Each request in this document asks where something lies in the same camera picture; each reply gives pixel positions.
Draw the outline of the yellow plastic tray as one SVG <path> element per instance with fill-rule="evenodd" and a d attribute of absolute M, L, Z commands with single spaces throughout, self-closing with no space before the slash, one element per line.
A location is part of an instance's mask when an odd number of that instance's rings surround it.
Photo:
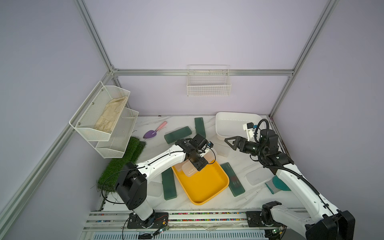
<path fill-rule="evenodd" d="M 228 175 L 217 162 L 207 165 L 190 177 L 186 176 L 177 166 L 173 166 L 172 170 L 191 203 L 197 206 L 210 201 L 225 190 L 230 183 Z"/>

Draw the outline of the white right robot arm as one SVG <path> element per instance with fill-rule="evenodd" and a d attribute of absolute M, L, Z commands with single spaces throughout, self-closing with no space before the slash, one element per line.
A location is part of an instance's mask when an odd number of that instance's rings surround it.
<path fill-rule="evenodd" d="M 280 223 L 307 240 L 352 240 L 356 220 L 349 211 L 341 211 L 328 201 L 299 171 L 294 161 L 279 150 L 278 135 L 269 129 L 260 131 L 252 142 L 236 136 L 226 138 L 233 150 L 258 158 L 259 163 L 277 176 L 298 198 L 309 216 L 304 218 L 282 203 L 272 201 L 262 207 L 261 219 L 266 226 Z"/>

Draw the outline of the clear pencil case pink pen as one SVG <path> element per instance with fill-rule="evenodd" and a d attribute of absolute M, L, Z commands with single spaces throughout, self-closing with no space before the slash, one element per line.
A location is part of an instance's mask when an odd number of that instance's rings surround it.
<path fill-rule="evenodd" d="M 177 172 L 182 172 L 183 171 L 183 166 L 188 163 L 189 161 L 183 161 L 179 164 L 176 164 L 173 166 L 173 168 L 177 171 Z"/>

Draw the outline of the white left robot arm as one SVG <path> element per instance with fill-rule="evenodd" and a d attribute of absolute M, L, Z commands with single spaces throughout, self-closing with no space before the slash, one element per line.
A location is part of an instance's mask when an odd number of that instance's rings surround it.
<path fill-rule="evenodd" d="M 214 144 L 202 135 L 194 138 L 180 139 L 168 150 L 154 158 L 138 163 L 126 164 L 121 171 L 115 191 L 123 204 L 131 211 L 132 216 L 142 228 L 150 228 L 156 221 L 156 212 L 147 201 L 148 183 L 174 165 L 190 162 L 200 172 L 209 162 L 205 155 L 212 152 Z"/>

